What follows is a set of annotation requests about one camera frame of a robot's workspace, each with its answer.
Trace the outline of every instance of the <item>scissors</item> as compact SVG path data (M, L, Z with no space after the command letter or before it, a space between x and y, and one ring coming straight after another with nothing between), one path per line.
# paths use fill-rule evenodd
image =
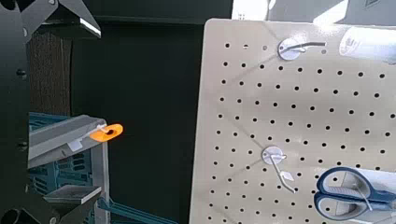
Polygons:
M352 175L356 184L353 187L331 187L329 175L346 172ZM349 167L336 167L326 171L318 180L318 192L315 194L315 207L318 212L334 221L345 221L362 216L369 211L394 211L396 194L386 190L377 190L359 170ZM323 209L325 203L337 203L337 207L345 208L339 215L331 214L329 208Z

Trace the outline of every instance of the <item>screw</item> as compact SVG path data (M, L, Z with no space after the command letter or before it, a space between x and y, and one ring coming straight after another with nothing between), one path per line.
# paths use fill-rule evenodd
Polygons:
M49 221L49 224L56 224L56 217L52 217Z

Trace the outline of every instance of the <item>dark wall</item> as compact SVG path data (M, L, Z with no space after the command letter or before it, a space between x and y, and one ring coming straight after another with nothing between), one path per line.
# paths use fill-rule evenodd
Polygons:
M109 143L110 195L188 223L204 26L103 27L75 41L72 113L121 123Z
M205 23L211 18L230 18L233 0L84 0L97 19L138 18Z

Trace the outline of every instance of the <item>white hook mount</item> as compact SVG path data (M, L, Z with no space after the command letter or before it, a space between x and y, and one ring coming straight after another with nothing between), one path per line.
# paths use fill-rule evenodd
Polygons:
M290 181L294 181L291 174L288 172L280 171L279 167L277 167L277 165L286 158L287 156L283 154L282 149L280 149L279 147L268 147L262 152L262 160L267 164L274 165L276 174L279 177L280 183L282 183L283 187L285 187L285 189L287 189L288 191L295 193L296 191L294 190L294 188L289 186L285 181L285 178Z

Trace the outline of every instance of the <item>white bracket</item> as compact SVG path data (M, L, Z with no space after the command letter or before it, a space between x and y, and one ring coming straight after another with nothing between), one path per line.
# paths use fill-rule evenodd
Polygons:
M262 159L265 163L274 165L276 174L279 177L280 183L282 183L283 187L285 187L285 189L288 189L290 192L295 193L296 191L294 190L294 188L289 186L285 181L285 179L294 181L291 173L280 171L279 167L277 167L277 165L286 158L287 156L283 154L282 149L280 149L279 147L268 147L262 152Z

